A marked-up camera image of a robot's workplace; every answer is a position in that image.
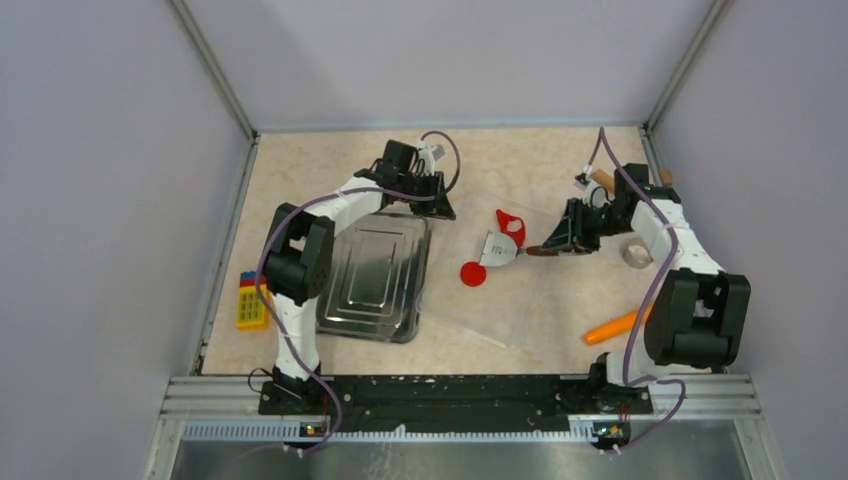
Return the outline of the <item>red dough piece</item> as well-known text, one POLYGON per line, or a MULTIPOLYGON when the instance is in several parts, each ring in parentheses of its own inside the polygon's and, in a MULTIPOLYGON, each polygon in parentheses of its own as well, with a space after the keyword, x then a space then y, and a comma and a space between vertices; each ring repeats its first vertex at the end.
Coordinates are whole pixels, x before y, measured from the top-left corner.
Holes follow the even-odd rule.
POLYGON ((499 231, 511 238, 518 248, 522 248, 526 240, 524 220, 502 209, 496 209, 495 216, 499 231))

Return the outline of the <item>metal spatula wooden handle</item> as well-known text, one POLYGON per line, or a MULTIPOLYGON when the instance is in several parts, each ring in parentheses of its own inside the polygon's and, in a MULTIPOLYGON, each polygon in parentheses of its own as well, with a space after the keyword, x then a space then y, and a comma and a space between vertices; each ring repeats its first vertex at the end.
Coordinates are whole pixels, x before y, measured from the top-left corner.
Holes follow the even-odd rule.
POLYGON ((545 251, 539 246, 519 247, 505 233, 489 230, 485 236, 478 263, 484 268, 508 265, 519 256, 556 257, 559 252, 545 251))

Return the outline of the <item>round red dough wrapper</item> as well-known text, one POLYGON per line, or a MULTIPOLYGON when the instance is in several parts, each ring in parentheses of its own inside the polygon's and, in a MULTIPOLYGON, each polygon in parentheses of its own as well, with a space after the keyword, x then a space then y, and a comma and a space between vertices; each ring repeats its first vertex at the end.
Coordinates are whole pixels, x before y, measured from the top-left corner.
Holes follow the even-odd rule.
POLYGON ((478 262, 466 262, 460 269, 460 280, 468 287, 479 287, 485 282, 486 278, 487 270, 478 262))

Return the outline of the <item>steel rectangular tray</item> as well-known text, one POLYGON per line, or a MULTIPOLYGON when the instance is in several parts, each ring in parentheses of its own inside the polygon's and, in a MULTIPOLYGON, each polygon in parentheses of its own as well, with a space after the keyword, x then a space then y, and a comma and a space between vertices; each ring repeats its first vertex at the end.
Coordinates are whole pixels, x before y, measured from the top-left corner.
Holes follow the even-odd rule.
POLYGON ((331 277, 316 308, 317 331, 396 344, 413 340, 430 240, 427 219, 387 212, 364 216, 338 234, 331 277))

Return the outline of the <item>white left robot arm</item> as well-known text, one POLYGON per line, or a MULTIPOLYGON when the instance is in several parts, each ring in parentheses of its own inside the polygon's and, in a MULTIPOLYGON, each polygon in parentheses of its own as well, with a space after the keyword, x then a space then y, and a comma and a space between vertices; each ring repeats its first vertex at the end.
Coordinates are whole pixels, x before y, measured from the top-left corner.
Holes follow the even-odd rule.
POLYGON ((435 163, 425 140, 415 145, 390 140, 371 166, 336 190, 277 207, 256 272, 266 280, 270 296, 263 303, 278 332, 272 383, 295 412, 314 410, 321 397, 316 307, 331 274, 337 235, 397 201, 418 217, 455 219, 448 195, 460 175, 447 179, 435 163))

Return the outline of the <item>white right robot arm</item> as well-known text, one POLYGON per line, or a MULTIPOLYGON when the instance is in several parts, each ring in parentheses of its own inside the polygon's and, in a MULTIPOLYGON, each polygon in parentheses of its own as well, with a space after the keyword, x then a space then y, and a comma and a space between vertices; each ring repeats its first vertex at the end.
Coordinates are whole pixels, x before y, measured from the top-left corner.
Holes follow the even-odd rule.
POLYGON ((586 385, 589 404, 600 412, 622 404, 626 386, 685 367, 733 364, 751 296, 749 280, 727 272, 703 248, 677 193, 651 185, 647 166, 626 164, 616 170, 613 182, 613 197, 601 206, 568 200, 560 222, 540 246, 545 254, 588 255, 599 250, 604 237, 634 233, 660 269, 635 340, 624 353, 609 357, 620 374, 604 373, 586 385))

